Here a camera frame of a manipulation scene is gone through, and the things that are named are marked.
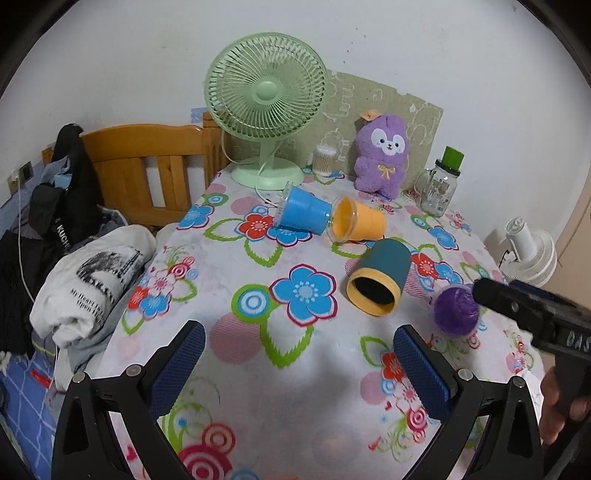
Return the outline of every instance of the blue gripper pad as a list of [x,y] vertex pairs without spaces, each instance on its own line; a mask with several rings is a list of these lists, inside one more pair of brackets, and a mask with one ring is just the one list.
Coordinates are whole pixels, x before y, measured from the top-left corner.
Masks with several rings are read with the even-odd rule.
[[394,333],[394,353],[429,417],[446,421],[451,414],[450,400],[457,392],[452,366],[440,353],[431,351],[410,325]]
[[156,371],[151,387],[148,385],[148,409],[154,420],[167,415],[173,408],[204,349],[203,325],[189,320],[173,341],[168,346],[159,348],[146,364],[146,369],[153,366]]

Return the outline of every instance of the hand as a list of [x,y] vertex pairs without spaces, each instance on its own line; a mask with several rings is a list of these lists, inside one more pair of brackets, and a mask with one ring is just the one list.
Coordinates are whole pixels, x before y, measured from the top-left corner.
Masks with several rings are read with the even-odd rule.
[[[540,437],[545,444],[551,445],[565,424],[564,417],[554,408],[560,396],[554,367],[548,370],[542,380],[541,390],[544,396],[544,404],[542,405],[542,418],[540,419]],[[591,397],[577,398],[570,406],[569,416],[574,421],[581,421],[587,416],[589,410],[591,410]]]

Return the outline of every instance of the purple plush toy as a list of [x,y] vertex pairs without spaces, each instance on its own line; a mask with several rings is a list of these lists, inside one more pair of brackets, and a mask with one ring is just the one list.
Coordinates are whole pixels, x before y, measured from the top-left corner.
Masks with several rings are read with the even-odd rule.
[[360,153],[355,161],[355,188],[396,198],[406,179],[410,146],[404,120],[398,115],[379,116],[357,133],[355,141]]

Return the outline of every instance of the red flower pattern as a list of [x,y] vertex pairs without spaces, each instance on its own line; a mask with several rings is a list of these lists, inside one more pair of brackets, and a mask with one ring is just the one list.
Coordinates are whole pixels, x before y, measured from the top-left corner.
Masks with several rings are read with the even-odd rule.
[[393,352],[382,353],[382,377],[385,380],[402,381],[404,370]]
[[149,288],[145,287],[136,287],[134,294],[129,299],[127,308],[129,310],[135,310],[137,307],[139,307],[139,303],[148,296],[149,290]]
[[245,221],[238,225],[238,231],[244,234],[249,240],[260,240],[272,226],[272,216],[250,213],[246,216]]
[[435,269],[435,262],[426,256],[426,254],[422,252],[412,254],[411,260],[417,266],[417,272],[422,277],[431,277],[434,280],[439,278],[439,274]]

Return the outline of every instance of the wooden door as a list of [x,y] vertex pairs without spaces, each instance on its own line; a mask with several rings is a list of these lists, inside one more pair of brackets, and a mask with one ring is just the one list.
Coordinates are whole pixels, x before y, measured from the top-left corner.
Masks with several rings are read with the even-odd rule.
[[544,288],[591,309],[591,205],[587,205]]

